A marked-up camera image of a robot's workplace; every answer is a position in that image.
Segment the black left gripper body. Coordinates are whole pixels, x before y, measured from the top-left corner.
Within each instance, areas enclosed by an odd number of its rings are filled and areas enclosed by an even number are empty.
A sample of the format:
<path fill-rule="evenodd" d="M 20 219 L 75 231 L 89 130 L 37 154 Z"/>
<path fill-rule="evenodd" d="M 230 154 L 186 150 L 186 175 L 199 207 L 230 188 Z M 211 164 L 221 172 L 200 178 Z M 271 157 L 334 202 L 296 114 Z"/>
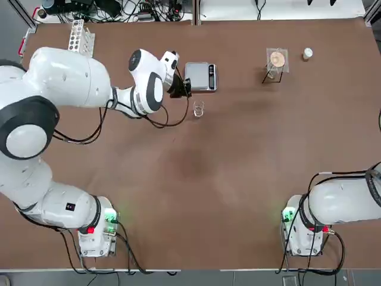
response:
<path fill-rule="evenodd" d="M 174 74 L 172 84 L 167 93 L 170 98 L 186 97 L 186 85 L 178 74 Z"/>

